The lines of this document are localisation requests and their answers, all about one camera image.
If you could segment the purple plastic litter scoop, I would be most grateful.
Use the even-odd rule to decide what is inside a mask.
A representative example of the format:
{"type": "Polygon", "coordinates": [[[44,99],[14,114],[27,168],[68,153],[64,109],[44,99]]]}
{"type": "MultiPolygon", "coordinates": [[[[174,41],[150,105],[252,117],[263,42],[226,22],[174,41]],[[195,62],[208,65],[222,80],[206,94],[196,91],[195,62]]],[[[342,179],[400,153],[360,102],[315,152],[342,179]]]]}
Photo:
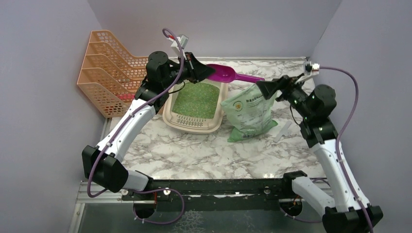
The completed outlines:
{"type": "Polygon", "coordinates": [[[239,74],[229,66],[218,64],[207,64],[207,66],[215,70],[215,73],[208,77],[209,80],[215,82],[231,83],[233,81],[242,81],[247,83],[256,83],[257,81],[265,80],[261,77],[239,74]]]}

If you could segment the green litter bag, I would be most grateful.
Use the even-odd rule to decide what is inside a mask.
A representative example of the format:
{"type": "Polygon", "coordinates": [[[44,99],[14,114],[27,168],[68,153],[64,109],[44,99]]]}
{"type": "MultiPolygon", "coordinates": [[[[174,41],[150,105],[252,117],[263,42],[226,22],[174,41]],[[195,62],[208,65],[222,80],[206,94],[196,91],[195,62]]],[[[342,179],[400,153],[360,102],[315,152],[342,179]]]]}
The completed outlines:
{"type": "Polygon", "coordinates": [[[277,126],[271,107],[274,97],[266,100],[256,84],[221,102],[221,107],[233,130],[229,143],[243,141],[267,133],[277,126]]]}

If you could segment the beige plastic litter box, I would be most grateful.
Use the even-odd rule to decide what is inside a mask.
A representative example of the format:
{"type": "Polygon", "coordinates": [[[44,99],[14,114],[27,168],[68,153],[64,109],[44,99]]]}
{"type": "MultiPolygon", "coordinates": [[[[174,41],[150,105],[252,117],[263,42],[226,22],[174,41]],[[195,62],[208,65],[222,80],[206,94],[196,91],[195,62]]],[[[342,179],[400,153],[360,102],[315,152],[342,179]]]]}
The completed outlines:
{"type": "Polygon", "coordinates": [[[221,102],[228,97],[228,84],[215,82],[211,80],[204,80],[202,83],[212,85],[219,89],[219,95],[215,107],[215,113],[212,118],[198,118],[191,116],[184,116],[172,111],[173,106],[178,98],[178,95],[182,93],[180,88],[186,89],[190,82],[185,81],[183,84],[176,84],[167,99],[163,109],[163,121],[170,127],[177,130],[194,133],[194,134],[209,134],[216,131],[223,120],[223,109],[221,102]]]}

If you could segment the white bag sealing clip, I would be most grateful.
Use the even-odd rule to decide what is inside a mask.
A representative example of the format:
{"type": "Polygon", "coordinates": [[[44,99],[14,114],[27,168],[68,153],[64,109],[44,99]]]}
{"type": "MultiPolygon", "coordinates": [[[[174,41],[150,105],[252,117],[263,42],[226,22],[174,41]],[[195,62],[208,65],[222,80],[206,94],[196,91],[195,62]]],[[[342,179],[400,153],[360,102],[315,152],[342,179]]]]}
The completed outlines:
{"type": "Polygon", "coordinates": [[[274,142],[278,143],[282,138],[286,138],[291,134],[291,130],[289,130],[289,127],[292,125],[291,121],[287,121],[285,125],[281,128],[279,133],[276,135],[274,138],[274,142]]]}

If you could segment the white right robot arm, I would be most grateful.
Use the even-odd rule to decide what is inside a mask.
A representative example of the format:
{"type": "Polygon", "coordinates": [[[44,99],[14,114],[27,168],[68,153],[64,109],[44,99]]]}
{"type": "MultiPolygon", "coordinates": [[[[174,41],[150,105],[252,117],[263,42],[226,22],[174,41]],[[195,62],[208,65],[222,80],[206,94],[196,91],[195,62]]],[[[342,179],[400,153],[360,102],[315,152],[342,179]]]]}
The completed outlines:
{"type": "Polygon", "coordinates": [[[357,184],[345,160],[339,134],[329,119],[336,107],[336,94],[328,85],[318,85],[307,94],[297,77],[287,75],[271,81],[258,81],[257,87],[268,100],[277,91],[276,101],[287,101],[302,117],[302,137],[316,156],[326,175],[332,196],[321,190],[310,178],[301,174],[285,174],[281,193],[291,198],[302,197],[322,218],[328,233],[371,233],[383,218],[379,206],[373,206],[357,184]]]}

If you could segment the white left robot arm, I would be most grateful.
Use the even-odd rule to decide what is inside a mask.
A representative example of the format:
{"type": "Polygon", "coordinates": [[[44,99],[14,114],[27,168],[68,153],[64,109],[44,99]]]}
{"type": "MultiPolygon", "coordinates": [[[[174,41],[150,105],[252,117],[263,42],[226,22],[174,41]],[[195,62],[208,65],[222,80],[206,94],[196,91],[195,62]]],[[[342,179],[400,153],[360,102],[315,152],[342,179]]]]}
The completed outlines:
{"type": "Polygon", "coordinates": [[[155,51],[148,57],[146,77],[135,94],[129,109],[114,129],[96,146],[82,151],[84,174],[94,182],[116,193],[134,190],[140,199],[152,195],[150,177],[128,170],[122,161],[141,129],[159,112],[169,98],[169,90],[183,81],[199,83],[215,73],[215,69],[199,62],[186,52],[179,63],[170,60],[165,52],[155,51]]]}

